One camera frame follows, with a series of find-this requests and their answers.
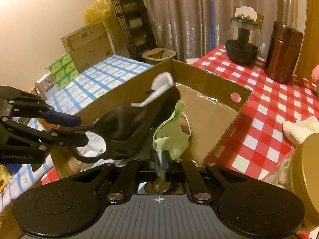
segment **white towel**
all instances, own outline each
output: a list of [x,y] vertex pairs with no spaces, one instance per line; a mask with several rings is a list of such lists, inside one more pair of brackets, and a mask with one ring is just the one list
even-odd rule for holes
[[283,122],[284,133],[294,146],[299,146],[303,141],[313,133],[319,133],[319,122],[315,116],[311,116],[306,120]]

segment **glass jar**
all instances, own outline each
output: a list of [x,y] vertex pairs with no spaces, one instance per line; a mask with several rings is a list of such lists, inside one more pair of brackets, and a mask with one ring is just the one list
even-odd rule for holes
[[289,152],[262,181],[296,194],[304,203],[306,215],[299,229],[305,233],[319,226],[319,133],[308,136]]
[[226,41],[226,53],[231,61],[251,65],[257,57],[260,40],[259,24],[249,17],[231,17]]

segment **yellow plastic bag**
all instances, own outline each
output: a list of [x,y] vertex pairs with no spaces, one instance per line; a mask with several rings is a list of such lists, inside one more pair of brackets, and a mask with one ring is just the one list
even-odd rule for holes
[[100,21],[106,25],[106,18],[111,16],[111,0],[97,0],[85,13],[86,24],[96,24]]

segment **tissue box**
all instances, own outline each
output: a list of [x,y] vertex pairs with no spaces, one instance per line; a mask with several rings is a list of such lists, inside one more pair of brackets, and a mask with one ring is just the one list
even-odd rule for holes
[[54,80],[50,74],[45,74],[35,83],[36,88],[40,92],[41,96],[49,99],[52,97],[56,92],[58,92],[58,88],[54,83]]
[[72,61],[72,57],[69,53],[61,57],[59,60],[55,61],[53,64],[48,66],[46,68],[47,73],[49,74],[55,74],[57,71],[59,71],[63,66],[68,64],[69,62]]
[[59,71],[54,73],[52,75],[52,78],[55,81],[55,83],[57,83],[60,80],[62,80],[68,73],[72,72],[74,69],[76,69],[76,65],[73,61],[71,61],[67,65],[63,66]]
[[61,80],[56,82],[56,86],[59,90],[62,90],[65,86],[67,86],[75,77],[79,75],[79,71],[75,68],[73,71],[64,76]]

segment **wooden door frame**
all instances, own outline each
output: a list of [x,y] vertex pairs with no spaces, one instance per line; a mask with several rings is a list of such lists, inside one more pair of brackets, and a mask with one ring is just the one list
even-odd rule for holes
[[307,0],[306,27],[296,74],[312,81],[311,72],[317,64],[319,64],[319,0]]

